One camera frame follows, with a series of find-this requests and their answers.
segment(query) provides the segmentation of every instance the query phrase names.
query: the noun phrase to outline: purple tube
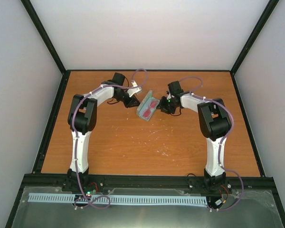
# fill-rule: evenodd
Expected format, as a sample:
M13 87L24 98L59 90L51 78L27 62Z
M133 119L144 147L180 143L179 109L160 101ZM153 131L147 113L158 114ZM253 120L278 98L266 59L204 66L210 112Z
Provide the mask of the purple tube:
M199 84L197 87L191 89L191 90L189 91L189 93L192 93L193 91L195 91L195 90L197 90L197 89L199 89L199 88L201 88L201 87L203 86L203 79L201 79L200 77L197 77L197 76L184 77L184 78L182 78L181 80L179 80L179 82L184 81L184 80L187 80L187 79L189 79L189 78L195 78L195 79L198 79L198 80L200 81L200 84Z

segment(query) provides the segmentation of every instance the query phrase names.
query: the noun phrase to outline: wooden table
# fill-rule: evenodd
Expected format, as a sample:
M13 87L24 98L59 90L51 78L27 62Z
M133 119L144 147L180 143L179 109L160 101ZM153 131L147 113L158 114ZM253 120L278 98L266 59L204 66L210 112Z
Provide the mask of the wooden table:
M132 72L120 72L129 80ZM67 116L75 94L85 94L101 82L112 79L112 71L73 71L63 97L55 128L47 150L42 173L66 173L72 158L72 136ZM149 72L149 80L137 97L141 101L149 90L161 98L167 84L186 76L199 76L204 86L197 95L222 98L235 119L233 133L225 146L225 166L242 176L259 176L237 96L228 72ZM145 77L139 72L135 80ZM184 91L199 81L181 82ZM136 108L125 108L120 102L98 107L97 124L89 142L89 173L133 175L202 176L207 160L206 139L200 132L198 114L183 109L181 116L170 116L157 110L150 121L136 115Z

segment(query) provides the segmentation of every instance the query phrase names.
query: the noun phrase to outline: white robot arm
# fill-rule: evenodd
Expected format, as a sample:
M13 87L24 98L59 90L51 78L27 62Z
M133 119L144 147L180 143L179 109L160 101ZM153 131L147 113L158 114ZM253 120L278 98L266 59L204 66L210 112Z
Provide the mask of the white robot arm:
M134 89L128 89L127 91L122 90L118 87L113 87L107 85L120 85L124 83L125 76L119 73L115 73L112 80L103 82L94 92L87 97L83 102L80 109L85 109L85 112L78 111L75 117L75 128L77 130L77 135L72 129L71 121L73 118L74 111L78 106L79 102L83 99L85 95L75 95L71 104L70 113L68 116L68 124L71 126L72 136L73 136L73 154L70 169L68 170L68 176L74 176L76 173L75 167L75 143L77 140L77 167L78 172L82 176L83 174L88 174L88 146L89 139L92 130L96 125L97 118L97 107L102 104L104 101L110 98L115 98L117 101L122 101L126 108L136 107L140 102L135 97L135 94L141 92L141 88L137 87L135 81L132 81Z
M168 88L168 96L161 98L158 109L167 114L174 114L177 107L180 109L188 108L198 113L200 130L207 141L207 164L204 170L205 183L208 187L214 187L223 183L226 173L219 165L219 156L220 164L224 166L226 138L221 144L220 155L219 145L222 138L231 128L231 121L227 112L210 101L198 99L189 92L184 92L179 81L168 84ZM224 105L220 98L215 99L215 101Z
M198 112L198 104L203 103L203 101L191 96L189 93L180 97L180 103L183 108L191 109L195 112ZM212 140L210 138L206 138L207 141L207 164L206 164L206 172L210 176L219 176L222 175L225 171L219 166L219 143L223 137L217 138L216 140ZM225 142L222 143L221 152L220 152L220 161L224 166L224 147Z

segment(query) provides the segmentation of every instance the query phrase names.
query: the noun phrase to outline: paint splatter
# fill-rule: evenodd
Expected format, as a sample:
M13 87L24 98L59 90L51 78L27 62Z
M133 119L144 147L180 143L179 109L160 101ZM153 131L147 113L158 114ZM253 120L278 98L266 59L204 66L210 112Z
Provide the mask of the paint splatter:
M151 136L151 135L153 135L154 133L157 133L157 132L160 132L160 131L162 131L162 130L155 131L155 132L149 134L148 137Z

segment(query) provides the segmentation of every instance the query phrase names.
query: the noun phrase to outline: purple cable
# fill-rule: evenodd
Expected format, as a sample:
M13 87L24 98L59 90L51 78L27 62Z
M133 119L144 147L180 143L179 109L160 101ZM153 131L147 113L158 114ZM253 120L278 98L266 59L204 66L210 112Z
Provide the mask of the purple cable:
M138 86L135 86L135 87L126 87L126 86L122 86L122 85L105 85L103 87L98 87L97 89L93 90L92 92L90 92L89 94L87 94L86 96L84 96L84 98L82 98L82 100L78 103L75 111L74 111L74 114L73 114L73 118L72 118L72 128L74 129L74 132L75 132L75 135L76 135L76 140L75 140L75 146L74 146L74 159L75 159L75 169L76 169L76 176L77 176L77 181L78 181L78 185L79 185L79 188L80 188L80 191L81 191L81 194L83 195L83 197L85 198L85 200L87 201L87 205L85 205L84 207L86 206L92 206L93 208L96 208L96 209L106 209L110 206L111 204L111 200L110 200L110 197L106 196L106 195L101 195L99 197L96 197L94 200L92 200L90 202L90 200L86 197L86 194L81 186L81 182L80 182L80 178L79 178L79 172L78 172L78 164L77 164L77 144L78 144L78 131L77 129L75 128L75 117L77 115L77 112L79 110L79 107L83 104L83 102L90 96L92 95L93 93L97 92L98 90L102 89L102 88L106 88L106 87L119 87L119 88L123 88L123 89L133 89L133 88L139 88L141 87L143 84L146 83L147 79L148 79L148 72L145 70L145 69L137 69L135 70L135 72L132 74L132 77L131 77L131 80L133 81L133 78L135 76L135 74L138 72L138 71L144 71L146 73L146 78L145 80ZM93 203L98 200L99 198L101 197L105 197L108 199L108 204L105 206L105 207L97 207L95 206Z
M189 78L195 78L195 79L198 79L200 81L200 84L197 87L195 87L189 91L189 93L191 94L193 91L195 91L195 90L197 90L203 86L203 79L201 79L200 77L196 77L196 76L188 76L188 77L182 78L181 80L179 80L179 82L187 80Z
M191 96L199 99L199 100L204 100L204 101L208 101L208 102L212 102L218 106L220 106L221 108L223 108L229 115L230 119L231 119L231 128L230 130L227 132L227 134L221 139L221 141L219 142L219 146L218 146L218 164L220 165L220 167L224 170L224 171L228 171L228 172L232 172L234 174L236 174L241 182L241 187L242 187L242 192L241 192L241 195L239 196L238 200L232 204L230 207L226 208L226 209L220 209L219 211L226 211L226 210L229 210L231 208L233 208L235 205L238 204L238 202L242 199L243 197L243 193L244 193L244 183L243 183L243 180L241 178L241 176L239 175L238 172L234 171L234 170L230 170L230 169L226 169L222 164L221 164L221 160L220 160L220 153L221 153L221 149L222 149L222 143L224 142L224 140L228 137L228 135L230 135L230 133L233 131L234 129L234 118L233 118L233 115L231 114L231 112L224 106L222 105L221 103L217 102L217 101L214 101L214 100L211 100L211 99L207 99L207 98L204 98L204 97L200 97L200 96L197 96L197 95L194 95L194 94L191 94Z

